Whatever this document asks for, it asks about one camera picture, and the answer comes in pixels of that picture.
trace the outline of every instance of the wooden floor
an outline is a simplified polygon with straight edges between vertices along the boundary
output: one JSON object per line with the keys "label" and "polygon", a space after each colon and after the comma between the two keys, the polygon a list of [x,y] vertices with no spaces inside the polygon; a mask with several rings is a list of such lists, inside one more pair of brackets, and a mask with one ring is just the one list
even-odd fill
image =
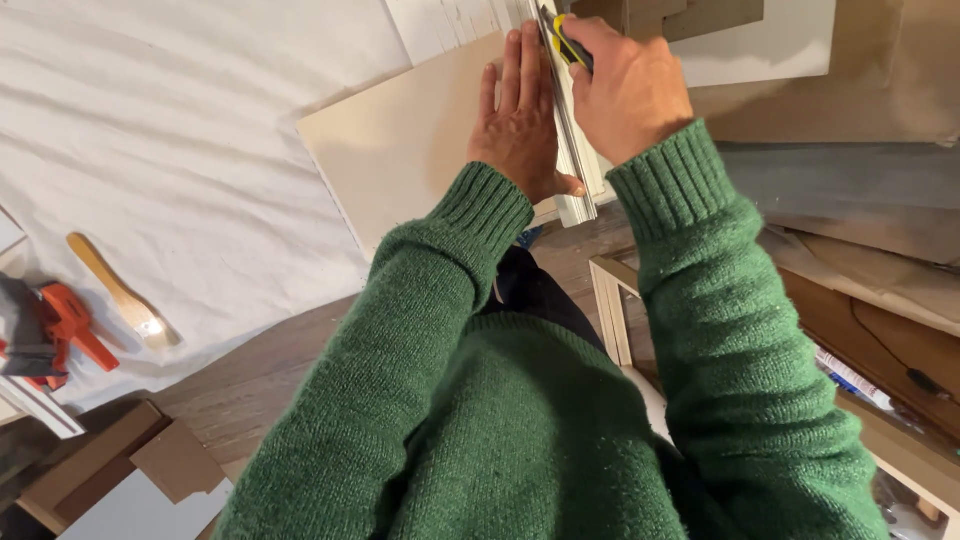
{"label": "wooden floor", "polygon": [[[531,252],[600,333],[587,261],[633,247],[626,216],[618,203],[612,203],[600,209],[598,219],[573,229],[563,229],[559,222],[548,224]],[[622,259],[636,264],[636,255]],[[238,472],[293,399],[354,298],[280,323],[183,382],[146,397],[185,421],[217,462]],[[624,306],[635,365],[648,367],[653,347],[646,312],[638,299],[627,299]]]}

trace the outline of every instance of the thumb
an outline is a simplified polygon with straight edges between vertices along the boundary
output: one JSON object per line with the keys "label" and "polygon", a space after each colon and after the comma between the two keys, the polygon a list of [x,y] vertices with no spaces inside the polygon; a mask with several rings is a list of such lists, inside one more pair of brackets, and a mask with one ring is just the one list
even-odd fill
{"label": "thumb", "polygon": [[582,64],[572,63],[570,65],[570,77],[573,78],[573,106],[577,107],[589,99],[593,76]]}
{"label": "thumb", "polygon": [[560,195],[570,195],[571,197],[583,197],[587,194],[587,187],[575,176],[570,176],[557,171],[554,174],[557,183],[557,193]]}

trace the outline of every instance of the orange tool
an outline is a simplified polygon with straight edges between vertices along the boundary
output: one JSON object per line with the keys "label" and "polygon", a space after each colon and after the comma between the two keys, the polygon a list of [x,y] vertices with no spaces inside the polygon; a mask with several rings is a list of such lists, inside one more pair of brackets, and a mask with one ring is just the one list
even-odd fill
{"label": "orange tool", "polygon": [[[70,354],[70,344],[76,345],[104,371],[112,371],[120,365],[113,355],[90,331],[90,314],[80,300],[63,283],[53,282],[42,286],[37,292],[36,315],[53,341],[57,356],[51,363],[52,373],[66,373],[65,364]],[[26,377],[37,390],[49,386],[56,390],[66,384],[66,376]]]}

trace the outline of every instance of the drop cloth wrinkle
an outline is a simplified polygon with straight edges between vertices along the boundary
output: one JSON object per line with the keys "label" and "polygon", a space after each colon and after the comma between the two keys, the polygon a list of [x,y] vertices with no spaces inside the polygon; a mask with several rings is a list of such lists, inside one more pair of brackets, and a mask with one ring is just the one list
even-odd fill
{"label": "drop cloth wrinkle", "polygon": [[[358,292],[368,266],[294,124],[408,64],[380,0],[0,4],[0,205],[30,238],[4,260],[74,287],[121,361],[75,353],[58,401],[158,391]],[[74,231],[183,344],[140,345]]]}

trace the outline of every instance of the right hand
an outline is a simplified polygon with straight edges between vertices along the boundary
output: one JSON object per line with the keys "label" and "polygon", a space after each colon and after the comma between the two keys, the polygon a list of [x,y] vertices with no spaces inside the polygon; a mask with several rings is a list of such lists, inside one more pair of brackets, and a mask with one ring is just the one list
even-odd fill
{"label": "right hand", "polygon": [[665,141],[693,121],[680,60],[662,37],[637,43],[599,17],[568,15],[564,32],[593,55],[593,75],[570,65],[574,117],[613,166]]}

